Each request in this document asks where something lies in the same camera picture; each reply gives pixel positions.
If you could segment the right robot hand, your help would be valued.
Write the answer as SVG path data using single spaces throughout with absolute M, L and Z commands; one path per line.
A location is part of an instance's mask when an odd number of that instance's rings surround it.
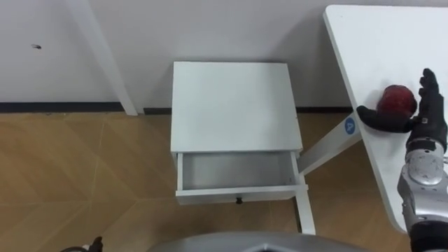
M 360 121 L 381 132 L 410 133 L 408 141 L 429 138 L 447 148 L 447 123 L 445 121 L 444 97 L 440 94 L 437 78 L 432 70 L 425 68 L 420 77 L 420 102 L 413 101 L 416 116 L 403 112 L 381 112 L 358 106 Z

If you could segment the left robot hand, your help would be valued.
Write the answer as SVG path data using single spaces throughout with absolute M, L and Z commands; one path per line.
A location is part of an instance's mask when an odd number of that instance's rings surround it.
M 96 237 L 90 245 L 83 245 L 84 252 L 102 252 L 103 251 L 102 237 Z

